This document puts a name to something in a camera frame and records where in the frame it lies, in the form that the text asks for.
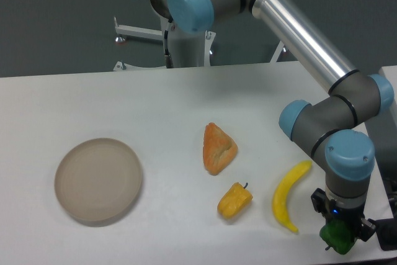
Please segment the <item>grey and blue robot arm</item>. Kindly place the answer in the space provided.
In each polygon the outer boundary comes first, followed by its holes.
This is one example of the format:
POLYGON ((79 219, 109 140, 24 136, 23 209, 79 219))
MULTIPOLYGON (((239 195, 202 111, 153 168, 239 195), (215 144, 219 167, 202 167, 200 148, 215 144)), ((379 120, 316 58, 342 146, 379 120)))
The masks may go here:
POLYGON ((185 33, 202 36, 215 21, 249 11, 262 20, 328 93, 316 105, 293 101, 280 128, 326 174, 325 189, 311 196, 326 221, 321 238, 367 241, 376 221, 364 216, 375 165, 374 145, 356 126, 387 110, 394 90, 384 77, 363 75, 326 40, 291 0, 151 0, 156 10, 185 33))

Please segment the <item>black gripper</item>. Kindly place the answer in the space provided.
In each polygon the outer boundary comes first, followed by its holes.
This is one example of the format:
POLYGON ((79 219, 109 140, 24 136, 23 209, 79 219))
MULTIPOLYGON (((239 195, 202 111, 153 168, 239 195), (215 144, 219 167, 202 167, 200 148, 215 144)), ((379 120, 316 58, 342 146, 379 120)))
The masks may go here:
POLYGON ((326 195, 317 188, 311 195, 313 208, 321 213, 326 224, 321 229, 321 236, 358 236, 367 242, 376 232, 376 221, 364 218, 366 195, 345 198, 326 195))

